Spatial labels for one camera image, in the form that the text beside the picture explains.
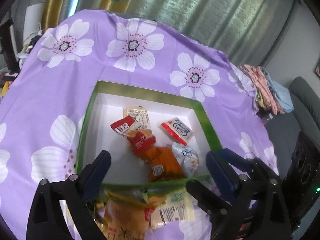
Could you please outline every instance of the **flower pattern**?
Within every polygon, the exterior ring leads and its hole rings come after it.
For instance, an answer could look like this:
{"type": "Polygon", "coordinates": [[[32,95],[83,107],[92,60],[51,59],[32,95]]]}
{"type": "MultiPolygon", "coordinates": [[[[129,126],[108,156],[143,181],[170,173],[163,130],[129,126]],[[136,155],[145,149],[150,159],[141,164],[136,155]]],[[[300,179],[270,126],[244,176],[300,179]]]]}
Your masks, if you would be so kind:
{"type": "Polygon", "coordinates": [[[133,72],[136,62],[143,69],[152,69],[156,64],[155,56],[150,50],[159,50],[164,46],[163,34],[154,32],[157,23],[145,20],[141,22],[133,18],[128,20],[127,27],[123,23],[117,23],[117,39],[108,44],[106,55],[108,57],[121,57],[114,64],[115,68],[120,68],[133,72]]]}
{"type": "Polygon", "coordinates": [[[193,62],[186,53],[178,55],[178,66],[183,71],[173,71],[170,75],[170,83],[175,87],[180,87],[180,95],[192,98],[193,94],[200,102],[204,102],[206,97],[214,97],[215,93],[212,85],[220,81],[219,71],[209,69],[210,59],[207,55],[195,54],[193,62]]]}
{"type": "Polygon", "coordinates": [[[55,37],[51,34],[52,30],[48,29],[44,34],[46,38],[41,45],[49,49],[40,49],[38,58],[42,61],[48,61],[49,68],[56,67],[62,60],[81,61],[79,56],[88,56],[92,52],[94,41],[91,39],[79,40],[89,30],[90,24],[76,20],[70,27],[64,24],[57,28],[55,37]]]}
{"type": "Polygon", "coordinates": [[[236,88],[239,90],[240,93],[244,92],[244,89],[242,88],[241,83],[239,82],[239,78],[234,73],[234,71],[231,71],[228,73],[229,81],[232,83],[235,83],[236,88]]]}
{"type": "Polygon", "coordinates": [[[247,133],[242,132],[241,137],[242,139],[239,142],[239,146],[245,152],[244,158],[254,159],[255,157],[259,157],[257,147],[254,144],[252,144],[250,136],[247,133]]]}
{"type": "Polygon", "coordinates": [[[277,168],[277,157],[275,155],[275,151],[273,149],[273,146],[270,148],[264,149],[264,154],[267,158],[268,166],[277,174],[279,175],[279,171],[277,168]]]}
{"type": "Polygon", "coordinates": [[[76,128],[65,115],[59,115],[50,129],[50,137],[60,147],[47,146],[31,157],[31,177],[36,182],[43,178],[50,182],[62,181],[75,173],[76,148],[79,141],[84,117],[76,128]]]}
{"type": "MultiPolygon", "coordinates": [[[[5,136],[7,131],[7,125],[2,123],[0,125],[0,142],[5,136]]],[[[0,183],[4,182],[8,175],[7,162],[10,158],[10,153],[6,150],[0,150],[0,183]]]]}
{"type": "Polygon", "coordinates": [[[211,223],[206,212],[194,205],[195,220],[179,222],[179,229],[184,234],[183,240],[209,240],[211,223]]]}

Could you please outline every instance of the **bed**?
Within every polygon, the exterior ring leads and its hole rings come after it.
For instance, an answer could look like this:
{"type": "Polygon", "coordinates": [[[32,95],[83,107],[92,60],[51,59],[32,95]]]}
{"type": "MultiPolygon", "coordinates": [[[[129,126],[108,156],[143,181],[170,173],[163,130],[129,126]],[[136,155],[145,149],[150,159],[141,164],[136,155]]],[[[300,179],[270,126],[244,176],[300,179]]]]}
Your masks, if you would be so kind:
{"type": "MultiPolygon", "coordinates": [[[[74,172],[82,117],[97,80],[199,100],[223,147],[258,156],[278,172],[252,107],[250,81],[225,54],[155,21],[83,10],[47,30],[1,102],[0,212],[18,239],[26,237],[40,179],[63,180],[74,172]]],[[[196,209],[196,217],[146,239],[209,239],[206,213],[196,209]]]]}

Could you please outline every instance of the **plastic wrapper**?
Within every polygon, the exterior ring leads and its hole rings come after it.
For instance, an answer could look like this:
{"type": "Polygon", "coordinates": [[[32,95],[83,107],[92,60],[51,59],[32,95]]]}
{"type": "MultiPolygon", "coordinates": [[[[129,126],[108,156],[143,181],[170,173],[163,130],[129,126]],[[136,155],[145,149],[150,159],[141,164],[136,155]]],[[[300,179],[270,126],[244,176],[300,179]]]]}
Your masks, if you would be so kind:
{"type": "Polygon", "coordinates": [[[186,177],[197,175],[199,156],[195,150],[180,143],[172,144],[172,152],[186,177]]]}
{"type": "Polygon", "coordinates": [[[165,195],[150,192],[144,192],[142,195],[147,203],[158,206],[151,215],[151,231],[170,222],[195,220],[191,195],[185,188],[175,190],[165,195]]]}
{"type": "Polygon", "coordinates": [[[155,208],[154,203],[145,204],[109,192],[103,227],[100,226],[100,230],[107,239],[144,240],[155,208]]]}
{"type": "Polygon", "coordinates": [[[140,158],[150,163],[149,182],[185,178],[181,166],[169,147],[151,147],[142,153],[140,158]]]}
{"type": "Polygon", "coordinates": [[[123,109],[123,117],[127,116],[133,117],[143,126],[144,129],[152,132],[148,111],[142,106],[133,106],[123,109]]]}
{"type": "Polygon", "coordinates": [[[179,143],[187,145],[190,138],[193,136],[193,131],[187,127],[178,117],[175,117],[168,122],[164,122],[161,126],[179,143]]]}
{"type": "Polygon", "coordinates": [[[128,139],[132,145],[133,153],[137,156],[140,156],[156,142],[154,135],[144,129],[143,125],[131,116],[113,123],[111,128],[128,139]]]}

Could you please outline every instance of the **yellow snack package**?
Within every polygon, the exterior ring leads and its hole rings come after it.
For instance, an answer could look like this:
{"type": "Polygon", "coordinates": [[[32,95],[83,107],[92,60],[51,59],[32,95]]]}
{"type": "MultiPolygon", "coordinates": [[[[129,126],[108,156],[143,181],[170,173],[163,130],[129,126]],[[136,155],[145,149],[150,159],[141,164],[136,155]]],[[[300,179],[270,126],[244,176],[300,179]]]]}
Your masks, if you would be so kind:
{"type": "Polygon", "coordinates": [[[185,188],[165,195],[143,192],[142,196],[146,203],[158,206],[151,215],[151,232],[173,221],[195,220],[191,195],[185,188]]]}
{"type": "Polygon", "coordinates": [[[109,192],[102,232],[107,239],[144,240],[154,210],[154,204],[109,192]]]}

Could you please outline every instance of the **barcode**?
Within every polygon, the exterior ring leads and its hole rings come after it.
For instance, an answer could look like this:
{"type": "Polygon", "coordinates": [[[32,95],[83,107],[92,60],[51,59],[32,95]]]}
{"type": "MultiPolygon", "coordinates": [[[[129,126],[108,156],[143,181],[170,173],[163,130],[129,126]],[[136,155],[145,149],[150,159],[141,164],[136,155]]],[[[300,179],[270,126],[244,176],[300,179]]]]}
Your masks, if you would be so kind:
{"type": "Polygon", "coordinates": [[[152,171],[153,171],[153,175],[154,176],[159,176],[163,173],[163,166],[162,165],[157,165],[157,166],[154,166],[152,168],[152,171]]]}

